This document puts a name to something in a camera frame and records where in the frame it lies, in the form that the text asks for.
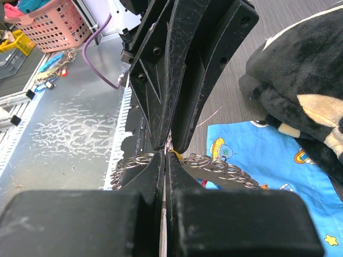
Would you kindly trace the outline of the large metal keyring with rings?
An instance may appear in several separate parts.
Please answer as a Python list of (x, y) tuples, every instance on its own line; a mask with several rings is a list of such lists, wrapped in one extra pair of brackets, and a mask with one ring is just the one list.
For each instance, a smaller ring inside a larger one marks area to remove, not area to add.
[[(111, 174), (112, 190), (118, 190), (140, 173), (153, 158), (153, 153), (137, 154), (117, 164)], [(207, 155), (191, 154), (180, 161), (182, 168), (201, 184), (206, 180), (224, 189), (261, 189), (262, 186), (241, 168), (226, 162), (225, 156), (212, 158)]]

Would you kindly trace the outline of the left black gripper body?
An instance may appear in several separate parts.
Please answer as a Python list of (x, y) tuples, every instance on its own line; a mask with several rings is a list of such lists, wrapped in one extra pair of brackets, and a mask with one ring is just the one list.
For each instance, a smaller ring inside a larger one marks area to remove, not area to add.
[(132, 28), (125, 25), (120, 32), (123, 41), (121, 61), (134, 64), (140, 59), (164, 63), (171, 1), (121, 1), (124, 15), (138, 21)]

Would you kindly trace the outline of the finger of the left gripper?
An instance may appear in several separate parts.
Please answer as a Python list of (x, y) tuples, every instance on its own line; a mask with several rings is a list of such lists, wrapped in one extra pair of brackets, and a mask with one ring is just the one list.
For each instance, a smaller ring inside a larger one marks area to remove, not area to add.
[(178, 153), (188, 149), (204, 104), (258, 19), (249, 1), (210, 1), (187, 53), (172, 122), (172, 143)]
[(209, 1), (166, 1), (130, 69), (152, 149), (164, 149), (186, 69), (185, 60)]

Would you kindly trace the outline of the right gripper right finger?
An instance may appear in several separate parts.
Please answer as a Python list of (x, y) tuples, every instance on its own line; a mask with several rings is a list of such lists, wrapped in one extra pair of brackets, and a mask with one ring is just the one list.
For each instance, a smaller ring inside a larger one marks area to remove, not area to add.
[(166, 155), (168, 256), (323, 256), (303, 200), (279, 190), (208, 190)]

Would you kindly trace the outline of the yellow key tag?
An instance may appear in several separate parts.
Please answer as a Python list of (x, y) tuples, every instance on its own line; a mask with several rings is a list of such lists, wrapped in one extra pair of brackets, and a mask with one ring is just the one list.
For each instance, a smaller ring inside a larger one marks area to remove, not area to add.
[(182, 160), (182, 159), (183, 159), (182, 155), (179, 154), (177, 151), (171, 150), (171, 152), (174, 153), (174, 154), (177, 156), (177, 158), (178, 158), (179, 160)]

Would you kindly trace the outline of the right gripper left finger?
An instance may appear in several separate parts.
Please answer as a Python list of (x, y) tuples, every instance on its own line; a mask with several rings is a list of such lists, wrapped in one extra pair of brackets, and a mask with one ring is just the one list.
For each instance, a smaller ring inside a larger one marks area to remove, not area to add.
[(1, 256), (158, 256), (165, 155), (118, 191), (26, 191), (1, 215)]

